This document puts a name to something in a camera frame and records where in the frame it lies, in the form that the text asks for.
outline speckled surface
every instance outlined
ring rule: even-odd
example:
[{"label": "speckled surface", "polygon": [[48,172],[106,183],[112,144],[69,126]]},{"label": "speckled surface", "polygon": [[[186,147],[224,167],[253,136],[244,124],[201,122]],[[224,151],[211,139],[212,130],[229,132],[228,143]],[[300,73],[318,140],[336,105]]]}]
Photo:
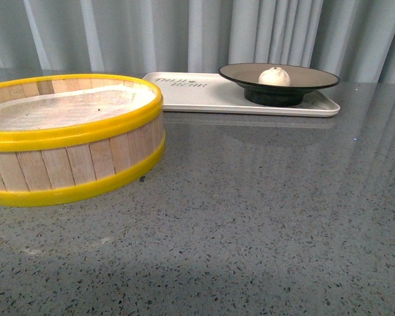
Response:
[{"label": "speckled surface", "polygon": [[333,118],[167,113],[163,160],[0,207],[0,315],[395,315],[395,86]]}]

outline gray countertop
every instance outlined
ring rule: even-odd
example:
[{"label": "gray countertop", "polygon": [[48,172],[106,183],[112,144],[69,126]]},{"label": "gray countertop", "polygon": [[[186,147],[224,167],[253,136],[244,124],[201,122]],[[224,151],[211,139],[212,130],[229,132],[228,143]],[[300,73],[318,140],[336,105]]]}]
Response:
[{"label": "gray countertop", "polygon": [[395,85],[325,94],[335,117],[165,113],[143,181],[0,207],[0,315],[395,315]]}]

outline plate pedestal base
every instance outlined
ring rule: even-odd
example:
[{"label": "plate pedestal base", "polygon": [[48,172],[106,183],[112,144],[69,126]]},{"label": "plate pedestal base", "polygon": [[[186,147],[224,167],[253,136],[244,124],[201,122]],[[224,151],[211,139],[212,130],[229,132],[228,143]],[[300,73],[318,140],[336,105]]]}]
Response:
[{"label": "plate pedestal base", "polygon": [[244,89],[244,97],[250,102],[270,107],[292,107],[303,101],[303,94],[266,94],[252,89]]}]

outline bamboo steamer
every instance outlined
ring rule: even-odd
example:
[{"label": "bamboo steamer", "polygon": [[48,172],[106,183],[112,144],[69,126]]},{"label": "bamboo steamer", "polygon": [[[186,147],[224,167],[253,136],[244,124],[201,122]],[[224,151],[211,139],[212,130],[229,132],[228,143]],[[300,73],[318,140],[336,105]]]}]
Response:
[{"label": "bamboo steamer", "polygon": [[113,86],[151,92],[153,98],[127,113],[91,122],[0,130],[0,205],[31,207],[91,198],[141,177],[160,160],[165,147],[163,97],[145,80],[71,74],[2,82],[0,106]]}]

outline white curtain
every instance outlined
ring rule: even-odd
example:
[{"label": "white curtain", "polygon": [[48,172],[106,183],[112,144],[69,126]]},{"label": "white curtain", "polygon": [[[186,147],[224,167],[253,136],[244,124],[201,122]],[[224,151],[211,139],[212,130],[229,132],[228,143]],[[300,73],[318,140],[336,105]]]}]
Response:
[{"label": "white curtain", "polygon": [[395,0],[0,0],[0,68],[310,66],[395,83]]}]

